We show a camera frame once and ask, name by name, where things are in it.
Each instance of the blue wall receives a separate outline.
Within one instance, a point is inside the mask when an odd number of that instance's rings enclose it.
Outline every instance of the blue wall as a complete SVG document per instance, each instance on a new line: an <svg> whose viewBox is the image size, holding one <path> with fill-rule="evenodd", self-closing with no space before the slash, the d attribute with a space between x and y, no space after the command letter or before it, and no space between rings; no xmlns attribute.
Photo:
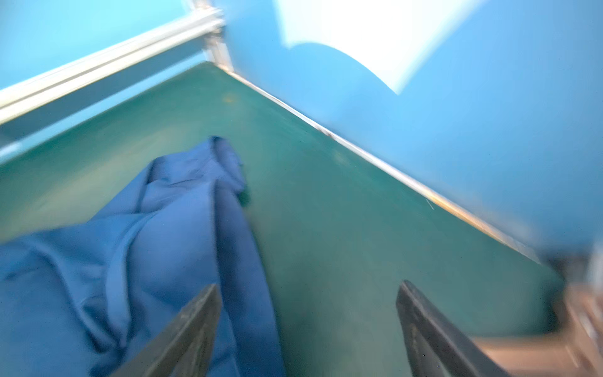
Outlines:
<svg viewBox="0 0 603 377"><path fill-rule="evenodd" d="M180 0L0 0L0 89L185 13Z"/></svg>
<svg viewBox="0 0 603 377"><path fill-rule="evenodd" d="M235 69L305 115L529 246L601 236L602 2L488 1L400 95L331 47L283 47L271 0L216 4Z"/></svg>

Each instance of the blue cloth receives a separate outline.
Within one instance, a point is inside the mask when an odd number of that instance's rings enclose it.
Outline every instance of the blue cloth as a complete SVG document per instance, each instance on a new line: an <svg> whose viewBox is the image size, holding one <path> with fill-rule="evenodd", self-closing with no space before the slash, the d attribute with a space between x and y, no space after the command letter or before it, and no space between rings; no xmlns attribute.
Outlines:
<svg viewBox="0 0 603 377"><path fill-rule="evenodd" d="M239 166L211 138L151 162L87 223L0 246L0 375L106 376L219 283L209 376L283 376Z"/></svg>

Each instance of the metal rail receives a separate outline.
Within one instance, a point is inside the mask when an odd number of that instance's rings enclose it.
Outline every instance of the metal rail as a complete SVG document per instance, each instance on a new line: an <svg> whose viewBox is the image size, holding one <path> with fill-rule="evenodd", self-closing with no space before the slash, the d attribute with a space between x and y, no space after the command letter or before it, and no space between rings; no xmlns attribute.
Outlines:
<svg viewBox="0 0 603 377"><path fill-rule="evenodd" d="M510 377L409 281L396 308L413 377Z"/></svg>
<svg viewBox="0 0 603 377"><path fill-rule="evenodd" d="M0 124L182 43L218 31L222 11L204 7L72 63L0 90Z"/></svg>
<svg viewBox="0 0 603 377"><path fill-rule="evenodd" d="M138 355L109 377L205 376L221 307L217 286L207 286Z"/></svg>

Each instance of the blurry object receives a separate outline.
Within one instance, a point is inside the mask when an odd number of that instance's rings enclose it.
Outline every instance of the blurry object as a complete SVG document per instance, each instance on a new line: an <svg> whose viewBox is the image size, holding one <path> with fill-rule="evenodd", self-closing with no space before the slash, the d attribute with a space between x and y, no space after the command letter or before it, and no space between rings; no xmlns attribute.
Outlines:
<svg viewBox="0 0 603 377"><path fill-rule="evenodd" d="M603 376L603 296L570 286L558 310L562 327L541 337L475 340L492 360L514 375Z"/></svg>
<svg viewBox="0 0 603 377"><path fill-rule="evenodd" d="M568 287L561 330L540 337L471 341L408 281L396 306L414 377L603 376L603 295L591 287Z"/></svg>
<svg viewBox="0 0 603 377"><path fill-rule="evenodd" d="M566 284L584 284L587 279L590 255L589 250L573 253L560 251L541 260L561 275Z"/></svg>
<svg viewBox="0 0 603 377"><path fill-rule="evenodd" d="M595 243L586 270L588 285L597 292L603 291L603 244Z"/></svg>
<svg viewBox="0 0 603 377"><path fill-rule="evenodd" d="M400 286L396 306L414 377L508 376L409 281Z"/></svg>
<svg viewBox="0 0 603 377"><path fill-rule="evenodd" d="M203 377L209 368L221 300L215 284L193 298L166 328L110 377Z"/></svg>

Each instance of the green floor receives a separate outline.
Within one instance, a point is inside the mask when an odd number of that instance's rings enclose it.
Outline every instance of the green floor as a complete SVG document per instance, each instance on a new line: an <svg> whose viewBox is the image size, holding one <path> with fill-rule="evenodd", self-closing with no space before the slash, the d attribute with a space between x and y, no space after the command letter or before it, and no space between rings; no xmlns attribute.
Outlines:
<svg viewBox="0 0 603 377"><path fill-rule="evenodd" d="M289 376L410 376L413 281L470 334L550 328L561 281L203 64L0 166L0 240L86 221L154 157L228 138Z"/></svg>

